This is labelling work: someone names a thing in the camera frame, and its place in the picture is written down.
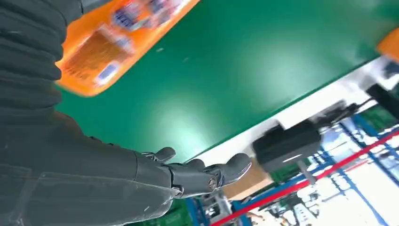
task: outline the black device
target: black device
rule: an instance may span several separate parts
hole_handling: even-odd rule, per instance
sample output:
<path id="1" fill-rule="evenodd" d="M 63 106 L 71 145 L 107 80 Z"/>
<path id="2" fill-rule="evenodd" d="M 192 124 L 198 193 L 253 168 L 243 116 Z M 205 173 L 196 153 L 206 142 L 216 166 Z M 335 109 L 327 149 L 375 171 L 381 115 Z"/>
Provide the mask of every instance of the black device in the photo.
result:
<path id="1" fill-rule="evenodd" d="M 256 159 L 265 171 L 275 171 L 316 153 L 321 135 L 310 121 L 284 130 L 281 126 L 268 131 L 253 142 Z"/>

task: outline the robotic hand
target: robotic hand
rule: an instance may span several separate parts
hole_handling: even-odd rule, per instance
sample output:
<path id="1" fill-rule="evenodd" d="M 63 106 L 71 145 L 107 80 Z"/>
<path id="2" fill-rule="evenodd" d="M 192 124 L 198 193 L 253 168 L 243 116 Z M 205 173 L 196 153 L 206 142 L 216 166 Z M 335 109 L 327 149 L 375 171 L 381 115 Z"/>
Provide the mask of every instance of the robotic hand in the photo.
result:
<path id="1" fill-rule="evenodd" d="M 187 164 L 165 164 L 175 156 L 173 148 L 165 147 L 157 153 L 144 153 L 147 158 L 162 163 L 169 170 L 172 188 L 176 191 L 174 198 L 183 199 L 191 196 L 208 194 L 214 190 L 238 181 L 251 167 L 250 158 L 239 153 L 226 164 L 205 167 L 200 159 Z"/>

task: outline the product label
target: product label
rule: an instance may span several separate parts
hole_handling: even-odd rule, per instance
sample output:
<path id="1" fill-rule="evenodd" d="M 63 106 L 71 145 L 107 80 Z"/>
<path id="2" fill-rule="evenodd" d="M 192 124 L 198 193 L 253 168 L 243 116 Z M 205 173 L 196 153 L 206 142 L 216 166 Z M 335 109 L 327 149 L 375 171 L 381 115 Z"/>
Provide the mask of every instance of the product label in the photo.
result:
<path id="1" fill-rule="evenodd" d="M 115 11 L 113 21 L 116 25 L 126 30 L 135 31 L 145 26 L 147 22 L 147 20 L 139 20 L 141 13 L 140 5 L 131 2 Z"/>
<path id="2" fill-rule="evenodd" d="M 63 65 L 67 76 L 82 83 L 104 85 L 118 71 L 119 65 L 129 56 L 126 38 L 111 37 L 104 28 L 95 31 Z"/>

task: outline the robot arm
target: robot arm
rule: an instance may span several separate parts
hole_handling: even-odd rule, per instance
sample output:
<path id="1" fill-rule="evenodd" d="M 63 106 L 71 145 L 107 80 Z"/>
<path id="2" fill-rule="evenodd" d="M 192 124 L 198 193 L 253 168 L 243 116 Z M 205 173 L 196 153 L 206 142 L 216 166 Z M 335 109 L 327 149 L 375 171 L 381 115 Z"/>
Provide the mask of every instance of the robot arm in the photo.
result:
<path id="1" fill-rule="evenodd" d="M 173 198 L 212 192 L 250 166 L 242 154 L 208 168 L 167 165 L 87 137 L 55 111 L 61 101 L 55 62 L 66 27 L 106 2 L 0 2 L 2 226 L 110 226 L 156 218 Z"/>

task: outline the cardboard box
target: cardboard box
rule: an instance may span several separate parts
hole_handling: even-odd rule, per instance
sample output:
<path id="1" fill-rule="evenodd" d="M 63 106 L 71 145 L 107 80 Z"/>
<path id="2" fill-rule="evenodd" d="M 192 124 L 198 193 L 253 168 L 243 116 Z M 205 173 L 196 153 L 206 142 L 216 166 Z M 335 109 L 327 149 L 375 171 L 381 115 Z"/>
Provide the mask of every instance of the cardboard box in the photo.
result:
<path id="1" fill-rule="evenodd" d="M 223 192 L 229 200 L 242 200 L 271 183 L 270 174 L 262 169 L 256 159 L 252 159 L 249 171 L 236 183 L 224 187 Z"/>

